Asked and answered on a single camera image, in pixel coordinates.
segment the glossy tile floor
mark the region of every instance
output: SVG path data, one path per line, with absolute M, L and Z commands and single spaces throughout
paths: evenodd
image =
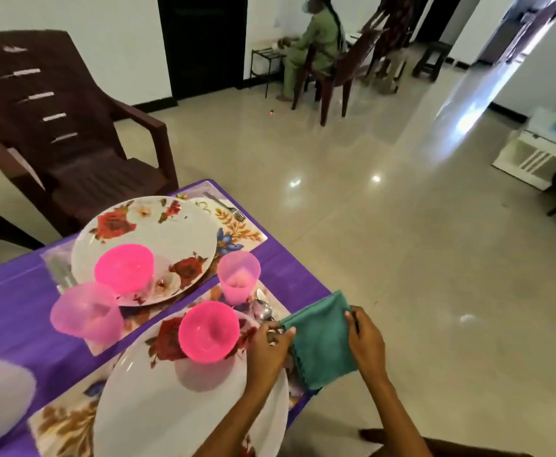
M 229 89 L 155 114 L 182 185 L 213 178 L 330 289 L 384 333 L 389 372 L 425 436 L 556 456 L 556 220 L 551 200 L 492 168 L 512 130 L 485 112 L 513 69 L 405 75 L 395 96 L 337 93 L 321 128 L 264 87 Z M 276 94 L 272 85 L 270 94 Z M 151 138 L 119 122 L 126 152 Z M 58 238 L 0 174 L 0 215 Z M 19 253 L 0 243 L 0 262 Z M 380 425 L 358 374 L 328 386 L 288 431 L 285 456 L 367 456 Z

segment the white container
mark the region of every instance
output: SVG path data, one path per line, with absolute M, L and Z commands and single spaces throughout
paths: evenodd
M 30 370 L 0 360 L 0 437 L 26 414 L 36 384 Z

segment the black hair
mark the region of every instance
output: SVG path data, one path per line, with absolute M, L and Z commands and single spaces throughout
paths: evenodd
M 335 19 L 335 22 L 337 23 L 337 49 L 338 49 L 338 53 L 341 53 L 341 49 L 343 46 L 343 36 L 341 34 L 341 20 L 339 19 L 339 16 L 335 12 L 335 9 L 331 4 L 331 0 L 320 0 L 320 1 L 322 1 L 325 4 L 325 6 L 328 8 L 330 13 L 333 14 L 333 19 Z

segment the purple tablecloth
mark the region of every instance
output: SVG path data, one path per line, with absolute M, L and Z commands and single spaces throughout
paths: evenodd
M 267 241 L 253 251 L 261 262 L 261 281 L 291 313 L 329 294 L 328 289 L 254 221 L 227 192 L 211 180 L 203 181 L 212 182 L 267 235 Z M 122 352 L 136 340 L 139 333 L 166 315 L 184 308 L 198 295 L 218 283 L 215 276 L 197 292 L 178 301 L 112 348 L 94 357 L 83 340 L 58 333 L 49 322 L 49 312 L 59 294 L 40 254 L 53 246 L 55 244 L 0 265 L 0 358 L 29 368 L 37 379 L 37 391 L 26 416 L 0 439 L 1 457 L 38 456 L 26 426 L 26 419 L 33 412 Z M 291 410 L 289 425 L 308 399 L 302 399 Z

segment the green dress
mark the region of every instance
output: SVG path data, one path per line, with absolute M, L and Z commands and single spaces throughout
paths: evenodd
M 337 45 L 339 29 L 340 27 L 335 22 L 333 14 L 327 8 L 312 16 L 312 20 L 303 36 L 286 51 L 286 57 L 284 58 L 284 96 L 291 99 L 294 97 L 297 69 L 305 64 L 308 48 L 312 43 L 323 44 L 327 53 L 333 57 L 339 55 L 340 51 Z M 312 68 L 321 74 L 328 75 L 335 63 L 333 57 L 318 53 L 314 62 L 312 62 Z

